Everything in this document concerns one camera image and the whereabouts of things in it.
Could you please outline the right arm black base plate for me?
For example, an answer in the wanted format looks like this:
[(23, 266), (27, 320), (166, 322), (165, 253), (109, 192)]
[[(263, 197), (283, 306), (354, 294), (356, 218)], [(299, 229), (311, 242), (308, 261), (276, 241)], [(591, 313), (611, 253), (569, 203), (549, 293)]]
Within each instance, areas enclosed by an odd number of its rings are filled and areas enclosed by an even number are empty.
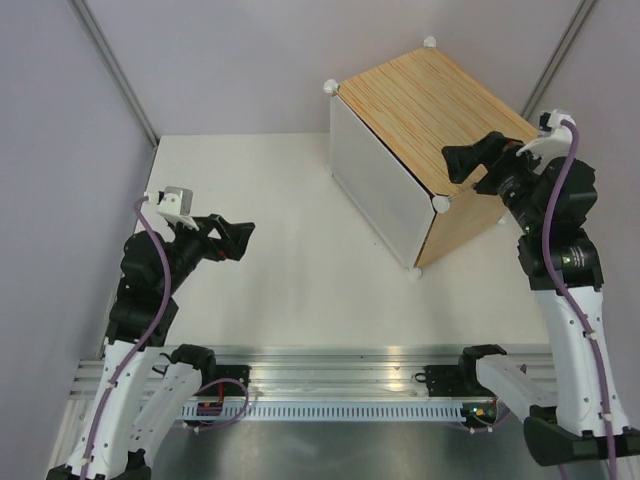
[(413, 375), (430, 397), (470, 397), (471, 393), (457, 365), (427, 365)]

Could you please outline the white translucent cabinet door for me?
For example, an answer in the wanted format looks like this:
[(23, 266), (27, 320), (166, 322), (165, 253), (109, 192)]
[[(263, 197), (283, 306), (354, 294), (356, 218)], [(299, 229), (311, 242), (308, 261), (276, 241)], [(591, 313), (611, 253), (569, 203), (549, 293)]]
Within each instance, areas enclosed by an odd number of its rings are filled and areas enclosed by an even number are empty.
[(435, 218), (431, 198), (338, 96), (330, 100), (330, 169), (398, 261), (414, 268)]

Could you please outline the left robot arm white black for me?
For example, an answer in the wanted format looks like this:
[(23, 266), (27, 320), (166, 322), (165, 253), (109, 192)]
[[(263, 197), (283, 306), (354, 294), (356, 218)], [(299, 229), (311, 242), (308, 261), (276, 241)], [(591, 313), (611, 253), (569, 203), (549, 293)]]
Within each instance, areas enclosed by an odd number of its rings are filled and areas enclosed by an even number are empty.
[(51, 468), (48, 478), (151, 478), (183, 404), (217, 387), (214, 351), (182, 344), (170, 353), (150, 399), (142, 399), (178, 312), (174, 293), (204, 260), (241, 260), (255, 229), (252, 222), (230, 223), (217, 214), (194, 222), (170, 224), (170, 241), (145, 224), (125, 242), (96, 397), (71, 455)]

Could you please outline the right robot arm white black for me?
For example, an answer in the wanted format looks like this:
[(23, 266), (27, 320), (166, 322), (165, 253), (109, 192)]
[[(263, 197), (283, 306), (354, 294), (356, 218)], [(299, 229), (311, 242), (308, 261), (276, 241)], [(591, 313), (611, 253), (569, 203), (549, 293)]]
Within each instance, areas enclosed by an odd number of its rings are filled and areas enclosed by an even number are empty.
[(520, 420), (528, 450), (542, 466), (616, 459), (639, 453), (612, 379), (603, 329), (604, 278), (583, 225), (597, 200), (595, 171), (576, 159), (572, 142), (542, 172), (522, 142), (491, 132), (468, 146), (445, 146), (452, 183), (478, 167), (476, 193), (498, 197), (522, 230), (518, 260), (547, 324), (557, 381), (551, 394), (530, 380), (497, 345), (467, 347), (456, 381), (469, 394), (490, 392)]

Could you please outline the wooden two-shelf shoe cabinet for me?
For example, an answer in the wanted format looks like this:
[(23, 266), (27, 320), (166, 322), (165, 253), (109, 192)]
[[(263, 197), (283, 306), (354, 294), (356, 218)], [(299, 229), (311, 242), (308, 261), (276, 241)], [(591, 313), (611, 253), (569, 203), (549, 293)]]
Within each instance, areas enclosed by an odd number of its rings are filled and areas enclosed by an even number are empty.
[(419, 275), (454, 249), (500, 222), (504, 207), (480, 197), (475, 170), (462, 184), (449, 180), (442, 148), (472, 144), (491, 131), (527, 142), (533, 127), (442, 53), (434, 37), (420, 48), (323, 90), (340, 97), (392, 152), (431, 198), (435, 218), (414, 268)]

